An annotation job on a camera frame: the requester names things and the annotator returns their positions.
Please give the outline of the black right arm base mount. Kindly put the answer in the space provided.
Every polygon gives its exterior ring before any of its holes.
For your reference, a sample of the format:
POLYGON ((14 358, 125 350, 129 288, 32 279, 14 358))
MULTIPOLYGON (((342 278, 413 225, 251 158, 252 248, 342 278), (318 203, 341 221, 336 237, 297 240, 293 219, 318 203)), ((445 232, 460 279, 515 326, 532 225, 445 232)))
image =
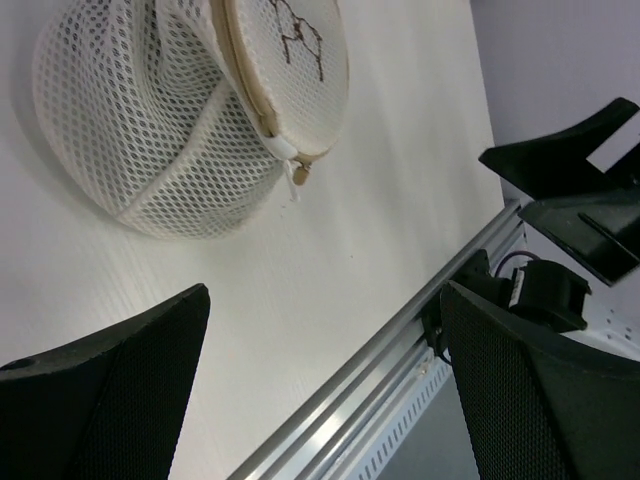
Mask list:
POLYGON ((565 266, 526 251, 507 254, 490 270, 488 253, 477 250, 451 280, 490 303, 557 333, 584 331, 588 282, 565 266))

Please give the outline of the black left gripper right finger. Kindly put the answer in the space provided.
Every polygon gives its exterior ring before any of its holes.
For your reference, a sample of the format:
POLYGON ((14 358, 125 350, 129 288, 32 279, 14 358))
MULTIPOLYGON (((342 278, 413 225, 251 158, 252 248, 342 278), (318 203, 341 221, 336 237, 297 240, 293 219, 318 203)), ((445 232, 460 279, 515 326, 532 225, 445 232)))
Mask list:
POLYGON ((449 282, 441 314, 483 479, 636 479, 639 364, 449 282))

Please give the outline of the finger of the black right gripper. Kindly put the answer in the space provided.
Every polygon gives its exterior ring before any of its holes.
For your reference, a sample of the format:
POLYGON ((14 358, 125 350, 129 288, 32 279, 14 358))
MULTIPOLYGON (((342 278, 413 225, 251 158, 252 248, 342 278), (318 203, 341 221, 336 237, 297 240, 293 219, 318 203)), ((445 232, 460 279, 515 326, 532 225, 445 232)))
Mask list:
POLYGON ((533 201, 519 217, 608 286, 639 267, 637 194, 533 201))
POLYGON ((565 130, 487 149, 480 163, 524 193, 599 193, 639 185, 639 148, 606 171, 588 157, 639 112, 623 97, 565 130))

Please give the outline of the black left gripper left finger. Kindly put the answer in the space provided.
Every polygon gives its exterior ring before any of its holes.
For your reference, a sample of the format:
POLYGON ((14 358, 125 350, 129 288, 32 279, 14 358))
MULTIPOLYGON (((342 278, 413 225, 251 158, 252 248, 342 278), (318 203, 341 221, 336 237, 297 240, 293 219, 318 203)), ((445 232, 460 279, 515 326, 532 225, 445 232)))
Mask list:
POLYGON ((2 478, 168 478, 209 314, 197 284, 2 366, 2 478))

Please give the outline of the white mesh laundry bag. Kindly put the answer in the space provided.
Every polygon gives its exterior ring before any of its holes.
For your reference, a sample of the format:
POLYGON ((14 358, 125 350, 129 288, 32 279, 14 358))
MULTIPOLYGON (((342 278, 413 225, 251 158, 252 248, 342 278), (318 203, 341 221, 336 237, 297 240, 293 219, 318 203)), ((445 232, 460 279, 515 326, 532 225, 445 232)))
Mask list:
POLYGON ((157 238, 243 226, 336 144, 349 92, 334 1, 72 1, 33 59, 40 128, 78 186, 157 238))

